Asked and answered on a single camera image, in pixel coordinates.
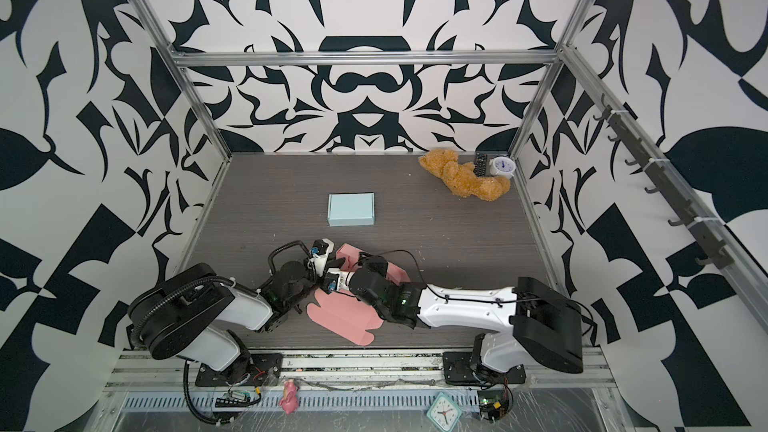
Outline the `pink paper box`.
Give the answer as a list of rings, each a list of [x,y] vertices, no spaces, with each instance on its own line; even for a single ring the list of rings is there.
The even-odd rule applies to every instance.
[[[343,244],[337,252],[337,257],[345,259],[341,270],[356,270],[358,267],[353,266],[353,263],[359,259],[361,252],[361,249],[350,244]],[[407,272],[392,262],[388,263],[387,279],[396,284],[410,281]],[[372,331],[384,323],[373,307],[358,301],[354,296],[326,294],[321,290],[315,291],[314,302],[307,306],[307,313],[314,323],[357,346],[370,345],[375,339]]]

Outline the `light blue paper box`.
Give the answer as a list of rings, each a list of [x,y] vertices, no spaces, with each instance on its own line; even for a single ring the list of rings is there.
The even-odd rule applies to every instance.
[[[373,193],[330,194],[327,221],[331,227],[373,225],[375,195]]]

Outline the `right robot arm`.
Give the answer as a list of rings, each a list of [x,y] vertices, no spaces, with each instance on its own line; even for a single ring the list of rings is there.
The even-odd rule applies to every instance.
[[[364,255],[359,268],[336,280],[338,292],[371,306],[379,318],[411,329],[477,329],[467,368],[491,382],[529,364],[568,374],[583,372],[580,306],[532,277],[491,290],[395,283],[388,262]]]

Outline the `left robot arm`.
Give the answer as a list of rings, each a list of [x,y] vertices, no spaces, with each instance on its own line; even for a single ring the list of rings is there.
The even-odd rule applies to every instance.
[[[199,263],[134,299],[127,311],[129,341],[156,360],[181,357],[222,372],[245,361],[246,352],[218,322],[269,332],[320,282],[311,259],[285,263],[256,289]]]

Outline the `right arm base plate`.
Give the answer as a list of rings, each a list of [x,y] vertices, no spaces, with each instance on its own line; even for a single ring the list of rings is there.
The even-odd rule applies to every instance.
[[[527,379],[522,365],[496,372],[481,365],[472,352],[444,352],[442,366],[444,381],[451,386],[519,385]]]

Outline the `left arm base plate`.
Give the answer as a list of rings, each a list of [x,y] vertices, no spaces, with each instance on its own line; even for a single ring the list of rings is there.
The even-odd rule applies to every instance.
[[[195,378],[197,387],[260,387],[275,385],[281,376],[281,353],[258,353],[249,359],[238,358],[221,372],[201,365]]]

